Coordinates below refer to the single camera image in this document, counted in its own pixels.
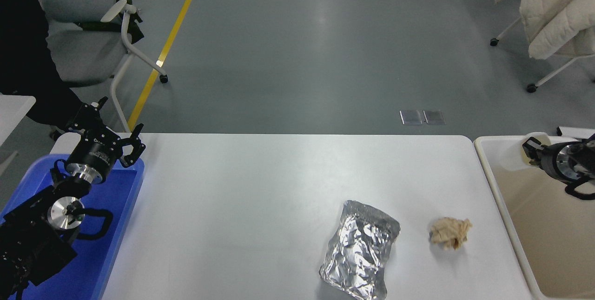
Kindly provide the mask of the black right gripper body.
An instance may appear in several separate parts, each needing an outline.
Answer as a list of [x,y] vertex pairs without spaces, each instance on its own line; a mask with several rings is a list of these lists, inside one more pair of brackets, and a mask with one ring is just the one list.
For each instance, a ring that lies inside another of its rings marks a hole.
[[563,149],[563,145],[544,146],[541,151],[541,169],[550,177],[556,180],[563,180],[557,166],[557,156]]

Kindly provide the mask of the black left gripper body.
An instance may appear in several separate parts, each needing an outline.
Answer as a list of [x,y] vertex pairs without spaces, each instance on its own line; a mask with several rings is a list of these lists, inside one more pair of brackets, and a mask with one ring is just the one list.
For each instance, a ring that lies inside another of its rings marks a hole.
[[70,154],[70,173],[74,174],[86,166],[95,169],[101,176],[107,176],[121,156],[123,149],[120,147],[81,140]]

